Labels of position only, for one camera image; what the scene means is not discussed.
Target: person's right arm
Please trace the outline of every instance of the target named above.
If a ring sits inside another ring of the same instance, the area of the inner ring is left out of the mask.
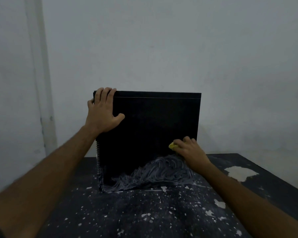
[[[174,140],[174,151],[187,165],[202,175],[228,204],[243,226],[254,238],[298,238],[298,221],[256,195],[238,181],[226,176],[208,159],[195,139]]]

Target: black rectangular object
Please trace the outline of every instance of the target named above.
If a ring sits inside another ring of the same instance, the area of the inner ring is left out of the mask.
[[[125,119],[96,139],[101,184],[113,185],[112,177],[172,154],[174,139],[197,138],[201,93],[116,91],[113,100],[113,115]]]

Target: person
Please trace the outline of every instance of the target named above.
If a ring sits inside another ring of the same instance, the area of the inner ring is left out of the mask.
[[[0,193],[0,237],[35,237],[55,207],[75,167],[96,137],[120,124],[112,114],[116,89],[100,88],[88,101],[85,125],[65,144]],[[193,171],[204,176],[253,237],[296,237],[298,221],[236,180],[208,159],[195,139],[174,140],[174,150]]]

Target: wall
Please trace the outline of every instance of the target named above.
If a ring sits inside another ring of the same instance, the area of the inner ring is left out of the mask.
[[[59,145],[101,86],[201,92],[206,152],[240,153],[298,187],[298,0],[43,0],[43,11]]]
[[[0,190],[44,157],[24,0],[0,0]]]

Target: person's left hand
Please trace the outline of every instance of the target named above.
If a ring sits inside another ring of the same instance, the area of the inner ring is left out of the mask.
[[[92,99],[87,102],[88,115],[85,127],[96,136],[117,127],[125,118],[124,114],[118,114],[116,117],[112,115],[112,103],[115,92],[115,88],[99,88],[95,93],[95,100]]]

